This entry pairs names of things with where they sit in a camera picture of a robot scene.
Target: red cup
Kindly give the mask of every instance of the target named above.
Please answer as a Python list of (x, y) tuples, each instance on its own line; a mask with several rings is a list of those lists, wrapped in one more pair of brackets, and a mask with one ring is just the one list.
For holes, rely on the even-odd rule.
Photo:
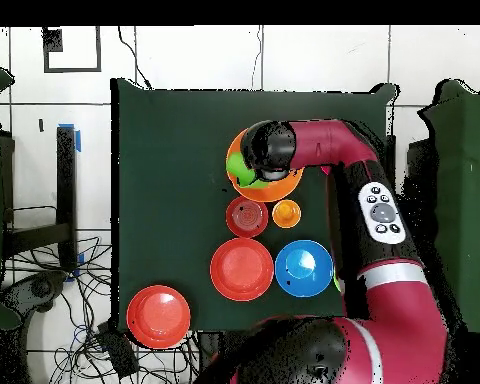
[(267, 228), (267, 206), (243, 196), (237, 197), (226, 209), (226, 224), (238, 237), (256, 237)]

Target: control buttons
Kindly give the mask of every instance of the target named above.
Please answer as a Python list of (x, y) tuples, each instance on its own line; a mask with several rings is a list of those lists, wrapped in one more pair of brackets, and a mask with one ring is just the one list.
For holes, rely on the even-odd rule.
[(390, 205), (377, 203), (370, 211), (370, 217), (376, 222), (393, 222), (396, 214)]
[(371, 240), (389, 246), (405, 241), (407, 230), (394, 194), (388, 187), (379, 182), (369, 182), (361, 187), (357, 200)]

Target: red plate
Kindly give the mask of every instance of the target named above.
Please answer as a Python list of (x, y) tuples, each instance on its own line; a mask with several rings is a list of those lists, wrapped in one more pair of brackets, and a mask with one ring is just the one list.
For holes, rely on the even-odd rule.
[(239, 196), (226, 209), (226, 224), (238, 237), (256, 237), (268, 224), (268, 209), (265, 203)]
[(220, 294), (246, 302), (267, 291), (274, 276), (274, 262), (261, 243), (236, 238), (221, 245), (213, 254), (210, 275)]
[(171, 287), (150, 286), (139, 291), (126, 312), (128, 328), (143, 345), (166, 349), (178, 343), (190, 328), (190, 308)]

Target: floor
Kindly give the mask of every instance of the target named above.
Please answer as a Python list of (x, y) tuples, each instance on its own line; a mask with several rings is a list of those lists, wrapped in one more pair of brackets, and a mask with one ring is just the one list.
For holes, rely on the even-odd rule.
[[(196, 26), (121, 27), (124, 42), (138, 57), (138, 69), (154, 88), (236, 88), (293, 91), (369, 91), (381, 82), (399, 85), (393, 132), (397, 140), (397, 185), (405, 172), (409, 143), (428, 136), (416, 112), (431, 103), (445, 78), (463, 79), (480, 91), (480, 26)], [(93, 292), (96, 322), (108, 319), (110, 300), (110, 91), (109, 79), (123, 77), (145, 85), (118, 27), (100, 27), (101, 72), (45, 73), (41, 28), (0, 28), (0, 67), (15, 78), (0, 94), (0, 125), (16, 140), (14, 202), (16, 208), (55, 206), (55, 128), (72, 123), (81, 133), (77, 152), (78, 238), (84, 260), (97, 244), (94, 279), (82, 275)], [(49, 53), (50, 67), (97, 66), (96, 28), (62, 27), (63, 51)], [(16, 227), (54, 221), (50, 208), (17, 211)], [(4, 284), (26, 275), (32, 265), (10, 261)], [(42, 258), (53, 261), (49, 255)], [(82, 297), (75, 281), (64, 295), (73, 320), (83, 323)], [(78, 344), (68, 305), (58, 298), (46, 314), (36, 314), (28, 337), (28, 362), (34, 384), (50, 377)], [(185, 367), (178, 350), (136, 354), (145, 370)], [(103, 360), (103, 371), (110, 364)], [(121, 384), (167, 384), (142, 371)], [(188, 376), (164, 374), (172, 383)], [(69, 377), (58, 384), (69, 384)], [(119, 384), (117, 375), (79, 378), (72, 384)]]

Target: green table surface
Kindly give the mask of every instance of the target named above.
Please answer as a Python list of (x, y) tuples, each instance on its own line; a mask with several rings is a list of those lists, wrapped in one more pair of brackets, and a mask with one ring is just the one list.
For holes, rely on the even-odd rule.
[[(386, 135), (386, 106), (396, 87), (381, 84), (371, 93), (293, 93), (204, 90), (143, 90), (117, 81), (119, 93), (119, 321), (144, 287), (164, 284), (178, 290), (199, 330), (245, 329), (279, 314), (341, 314), (341, 298), (331, 282), (320, 295), (299, 299), (272, 281), (251, 302), (219, 294), (210, 279), (215, 250), (234, 238), (225, 210), (239, 194), (225, 171), (233, 138), (266, 120), (338, 118)], [(289, 242), (310, 239), (329, 247), (325, 177), (306, 169), (289, 196), (302, 209), (292, 229), (270, 220), (257, 237), (275, 260)], [(271, 211), (273, 204), (268, 204)]]

